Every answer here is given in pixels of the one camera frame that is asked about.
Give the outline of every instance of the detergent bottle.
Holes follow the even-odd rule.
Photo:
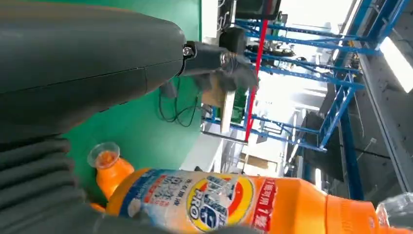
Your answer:
[[[88,163],[97,170],[96,182],[106,199],[112,196],[117,186],[134,168],[126,160],[120,158],[120,149],[114,142],[96,145],[88,155]]]
[[[243,225],[270,234],[409,234],[379,222],[370,202],[339,198],[296,178],[142,169],[126,178],[106,212],[179,233]]]

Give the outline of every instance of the white wall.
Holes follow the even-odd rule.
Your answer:
[[[287,23],[323,26],[343,23],[353,0],[283,0],[280,10],[288,14]]]
[[[251,134],[249,137],[250,144],[248,147],[244,147],[243,153],[267,161],[281,163],[280,152],[283,149],[283,142],[269,138],[266,142],[255,144],[257,138],[257,135]]]
[[[201,0],[202,37],[217,37],[218,0]]]
[[[219,125],[212,124],[208,131],[220,134],[221,129]],[[222,139],[200,134],[179,169],[193,171],[196,166],[199,166],[203,171],[210,172],[215,161],[219,166],[214,169],[220,169],[222,150]]]

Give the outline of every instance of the machine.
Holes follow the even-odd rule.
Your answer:
[[[216,72],[226,89],[254,87],[248,63],[119,9],[11,1],[0,22],[1,233],[164,233],[85,203],[59,135],[173,76]]]

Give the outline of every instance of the bottle cap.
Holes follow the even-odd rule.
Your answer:
[[[106,169],[115,164],[120,156],[119,146],[114,142],[105,142],[96,145],[88,155],[90,166]]]

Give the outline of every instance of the black cable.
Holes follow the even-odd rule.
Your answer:
[[[178,85],[177,85],[177,88],[176,88],[178,94],[179,94],[179,88],[180,88],[180,86],[181,86],[181,79],[178,78]],[[196,111],[196,109],[200,108],[200,107],[197,106],[198,100],[199,100],[199,94],[198,94],[198,95],[196,96],[196,98],[195,98],[195,103],[194,103],[194,105],[189,106],[189,107],[187,107],[187,108],[184,108],[183,110],[181,110],[181,111],[178,112],[178,96],[175,97],[175,98],[174,98],[174,101],[173,101],[173,102],[174,102],[175,116],[174,116],[174,117],[171,117],[171,118],[166,118],[165,115],[164,115],[164,113],[163,113],[163,111],[162,111],[162,93],[159,92],[159,112],[160,112],[160,114],[161,114],[161,116],[162,116],[162,118],[163,118],[164,121],[169,122],[169,123],[178,121],[178,123],[179,123],[181,126],[187,128],[187,127],[189,127],[189,126],[192,124],[193,118],[194,118],[194,116],[195,116],[195,111]],[[179,119],[179,116],[180,116],[181,114],[183,114],[185,111],[190,110],[190,109],[193,109],[191,119],[190,119],[190,121],[189,121],[188,124],[183,124],[182,121]]]
[[[368,154],[368,155],[373,155],[376,157],[380,157],[380,158],[385,158],[385,159],[391,159],[389,156],[385,156],[385,155],[380,155],[380,154],[376,154],[370,151],[365,151],[359,148],[353,148],[355,151],[359,152],[359,153],[364,153],[364,154]]]

